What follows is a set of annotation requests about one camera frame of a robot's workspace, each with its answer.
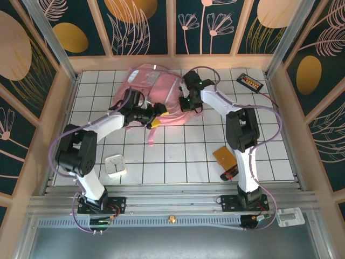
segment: pink bag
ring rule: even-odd
[[[136,69],[128,68],[128,77],[113,97],[113,105],[122,100],[126,89],[141,91],[146,100],[152,105],[165,104],[169,115],[157,117],[160,126],[183,125],[194,116],[203,115],[195,111],[182,112],[178,98],[183,95],[179,89],[183,81],[181,76],[174,74],[163,66],[143,64]],[[154,133],[157,128],[150,131],[148,144],[153,145]]]

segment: black mounting bracket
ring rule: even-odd
[[[119,207],[119,214],[123,214],[126,210],[126,199],[126,197],[108,197],[107,207],[104,210],[94,210],[80,199],[77,212],[78,214],[114,214],[113,208],[118,212]]]
[[[220,202],[222,205],[223,212],[260,212],[262,209],[257,206],[257,204],[253,205],[253,207],[244,208],[238,200],[238,195],[222,195],[220,196]],[[265,209],[269,210],[270,207],[268,205],[267,196],[263,194],[258,201],[258,203]]]

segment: metal mounting plate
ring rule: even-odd
[[[80,199],[79,205],[78,205],[78,214],[97,214],[93,210],[90,209],[90,207],[82,202],[82,199]],[[117,210],[118,206],[120,208],[120,214],[125,213],[126,209],[126,197],[109,197],[108,198],[108,208],[102,214],[114,214],[113,208],[109,206],[113,206],[114,209]]]
[[[259,202],[260,202],[260,205],[265,210],[270,209],[268,205],[267,196],[265,194],[261,196],[261,200]],[[220,203],[222,204],[223,212],[260,212],[261,211],[261,208],[259,206],[243,209],[242,206],[238,202],[236,194],[220,196]]]

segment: leaf drawing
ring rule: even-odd
[[[333,0],[328,9],[328,14],[312,27],[315,28],[324,20],[327,20],[329,26],[337,28],[338,26],[344,26],[345,24],[345,0]]]
[[[329,27],[325,29],[319,35],[319,38],[315,43],[303,46],[299,50],[303,50],[314,45],[319,56],[336,57],[336,54],[341,52],[345,47],[345,26],[341,28]]]
[[[8,109],[7,113],[6,113],[5,109],[3,107],[0,107],[0,141],[8,141],[9,140],[19,147],[28,149],[24,145],[11,139],[11,130],[13,128],[14,120],[15,120],[15,112],[14,111],[12,111],[11,109]],[[4,150],[1,150],[1,149],[0,149],[0,154],[4,154],[4,155],[8,156],[9,158],[13,158],[13,159],[16,159],[20,162],[24,162],[24,159],[22,159],[16,155],[12,155],[12,154],[10,154]]]
[[[67,0],[37,0],[37,3],[49,21],[58,21],[68,9]]]
[[[110,0],[111,13],[108,14],[112,24],[113,38],[112,50],[115,55],[138,55],[146,54],[150,47],[150,28],[145,13],[138,9],[132,0],[131,9],[125,0],[116,3]]]
[[[322,162],[345,161],[345,103],[336,111],[314,119],[310,131]]]

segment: square alarm clock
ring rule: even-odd
[[[106,172],[110,178],[118,177],[127,173],[123,155],[113,155],[105,160]]]

